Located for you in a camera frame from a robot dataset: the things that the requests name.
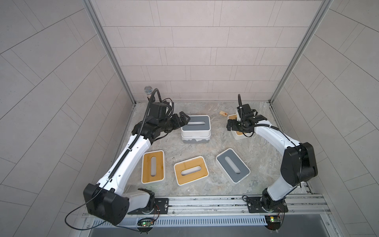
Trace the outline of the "bamboo lid tissue box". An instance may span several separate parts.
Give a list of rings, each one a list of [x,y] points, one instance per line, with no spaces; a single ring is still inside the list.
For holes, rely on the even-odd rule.
[[[207,164],[202,156],[176,163],[174,171],[179,186],[191,184],[209,176]]]
[[[228,119],[234,119],[234,120],[236,120],[237,119],[237,115],[236,114],[229,115]],[[239,132],[239,131],[232,130],[231,133],[232,133],[232,135],[233,135],[233,137],[234,137],[235,140],[242,140],[242,139],[246,139],[247,138],[245,135],[243,135],[242,132]]]
[[[147,152],[142,157],[141,182],[144,185],[165,181],[164,151]]]

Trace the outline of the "grey lid tissue box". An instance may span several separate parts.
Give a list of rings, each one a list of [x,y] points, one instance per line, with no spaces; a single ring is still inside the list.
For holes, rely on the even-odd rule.
[[[208,137],[211,135],[211,123],[208,115],[190,116],[187,125],[181,128],[183,137]]]
[[[216,157],[216,165],[232,185],[240,183],[251,173],[232,148],[226,149]]]

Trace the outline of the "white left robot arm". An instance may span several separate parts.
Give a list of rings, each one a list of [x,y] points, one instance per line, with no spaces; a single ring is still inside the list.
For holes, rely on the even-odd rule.
[[[190,117],[184,112],[170,118],[148,116],[136,124],[129,141],[109,171],[97,182],[88,184],[83,196],[89,214],[113,225],[119,224],[126,214],[140,210],[150,214],[155,208],[154,192],[140,188],[131,193],[124,189],[133,170],[144,153],[159,138],[187,125]]]

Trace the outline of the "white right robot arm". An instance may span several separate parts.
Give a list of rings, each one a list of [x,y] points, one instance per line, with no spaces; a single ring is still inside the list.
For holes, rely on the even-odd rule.
[[[261,207],[266,212],[276,211],[296,187],[318,175],[313,146],[287,136],[262,115],[240,120],[229,119],[227,130],[259,135],[283,155],[279,177],[262,192]]]

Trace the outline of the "grey lid tissue box front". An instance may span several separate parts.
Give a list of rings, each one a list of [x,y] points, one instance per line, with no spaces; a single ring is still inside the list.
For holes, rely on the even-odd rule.
[[[216,165],[232,185],[240,183],[251,173],[232,148],[226,149],[216,157]]]

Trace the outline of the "small wooden block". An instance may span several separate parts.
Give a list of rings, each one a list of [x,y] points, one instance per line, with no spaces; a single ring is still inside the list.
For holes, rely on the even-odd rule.
[[[220,115],[224,116],[224,117],[227,117],[228,116],[228,113],[224,112],[224,111],[220,111],[219,112]]]

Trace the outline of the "microphone on black stand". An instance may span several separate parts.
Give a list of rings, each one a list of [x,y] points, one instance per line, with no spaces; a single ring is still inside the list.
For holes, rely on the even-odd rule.
[[[150,102],[155,102],[155,89],[153,89],[151,86],[146,86],[144,88],[144,92],[146,94],[146,97],[148,99],[148,101]]]

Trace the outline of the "white ventilation grille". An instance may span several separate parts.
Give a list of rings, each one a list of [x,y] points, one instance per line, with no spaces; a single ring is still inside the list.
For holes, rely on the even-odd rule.
[[[137,223],[142,217],[126,217],[118,226],[137,228]],[[89,227],[100,224],[99,218],[86,218]],[[211,227],[211,226],[267,226],[265,216],[161,216],[153,224],[153,227]]]

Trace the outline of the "left green circuit board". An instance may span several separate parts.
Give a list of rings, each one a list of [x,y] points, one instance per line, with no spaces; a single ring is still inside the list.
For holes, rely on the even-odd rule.
[[[153,218],[144,218],[137,222],[137,230],[142,234],[148,234],[154,227],[154,219]]]

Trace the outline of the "green circuit board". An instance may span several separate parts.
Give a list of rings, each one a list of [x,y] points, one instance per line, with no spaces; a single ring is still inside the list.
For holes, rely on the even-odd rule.
[[[266,228],[270,231],[277,231],[282,226],[282,220],[279,216],[265,216]]]
[[[153,218],[144,218],[137,222],[137,230],[142,234],[148,234],[154,227],[154,219]]]

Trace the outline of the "right green circuit board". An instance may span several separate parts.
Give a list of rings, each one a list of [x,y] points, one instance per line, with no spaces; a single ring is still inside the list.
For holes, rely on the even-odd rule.
[[[277,231],[282,226],[282,220],[279,216],[265,216],[266,228],[270,231]]]

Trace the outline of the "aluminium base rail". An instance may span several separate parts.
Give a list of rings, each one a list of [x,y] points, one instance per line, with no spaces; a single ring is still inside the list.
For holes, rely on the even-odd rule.
[[[126,217],[159,218],[163,216],[252,216],[330,214],[323,195],[288,195],[276,211],[266,212],[259,195],[236,196],[171,196],[156,197],[150,214],[135,210]]]

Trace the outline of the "aluminium corner post left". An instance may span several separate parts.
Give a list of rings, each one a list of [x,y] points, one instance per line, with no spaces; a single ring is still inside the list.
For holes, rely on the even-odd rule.
[[[113,67],[113,69],[115,70],[115,73],[117,74],[119,80],[121,81],[121,84],[123,85],[128,97],[130,98],[132,104],[135,106],[136,104],[136,100],[131,92],[131,89],[130,87],[128,86],[127,84],[127,81],[125,79],[125,76],[121,70],[121,67],[117,61],[117,58],[115,56],[115,53],[109,43],[109,40],[106,36],[106,33],[101,25],[101,22],[99,20],[99,17],[95,11],[95,8],[94,8],[94,5],[93,5],[93,2],[90,1],[90,0],[83,0],[83,6],[89,16],[89,19],[99,37],[99,40],[100,40],[100,43],[102,44],[109,60],[110,60],[110,63]]]

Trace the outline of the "aluminium corner post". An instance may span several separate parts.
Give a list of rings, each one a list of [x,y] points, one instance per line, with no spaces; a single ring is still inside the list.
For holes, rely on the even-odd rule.
[[[100,43],[102,44],[109,60],[110,60],[110,63],[113,67],[113,69],[115,70],[115,73],[117,74],[119,80],[121,81],[121,84],[123,85],[128,97],[130,98],[132,104],[135,106],[136,104],[136,100],[131,92],[131,89],[130,87],[128,86],[127,84],[127,81],[125,79],[125,76],[121,70],[121,67],[117,61],[117,58],[115,56],[115,53],[109,43],[109,40],[106,36],[106,33],[101,25],[101,22],[99,20],[99,17],[95,11],[95,8],[94,8],[94,5],[93,5],[93,2],[90,1],[90,0],[83,0],[83,6],[89,16],[89,19],[99,37],[99,40],[100,40]]]
[[[293,58],[291,59],[288,67],[286,68],[286,71],[284,72],[281,80],[279,81],[279,84],[277,88],[275,89],[271,99],[269,100],[269,103],[272,105],[277,97],[279,96],[280,92],[284,88],[284,85],[286,84],[287,80],[289,79],[291,73],[293,72],[294,68],[298,64],[301,56],[303,55],[304,51],[306,50],[307,46],[309,45],[312,37],[316,33],[319,25],[321,24],[323,18],[325,17],[328,9],[330,8],[330,5],[333,3],[333,0],[324,0],[322,1],[319,9],[317,10],[313,20],[311,21],[310,26],[308,27],[299,47],[297,48]]]

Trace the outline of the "aluminium corner post right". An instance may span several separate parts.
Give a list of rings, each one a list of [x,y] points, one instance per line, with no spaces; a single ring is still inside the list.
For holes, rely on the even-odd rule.
[[[269,100],[269,103],[272,105],[277,97],[279,96],[280,92],[284,88],[284,85],[286,84],[287,80],[289,79],[291,73],[293,72],[294,68],[298,64],[301,56],[303,55],[304,51],[306,50],[307,46],[309,45],[312,37],[316,33],[319,25],[321,24],[323,18],[325,17],[328,9],[330,8],[330,5],[333,3],[333,0],[324,0],[322,1],[319,9],[317,10],[313,20],[311,21],[310,26],[308,27],[299,47],[297,48],[293,58],[291,59],[288,67],[286,68],[286,71],[284,72],[281,80],[279,81],[279,84],[277,88],[275,89],[271,99]]]

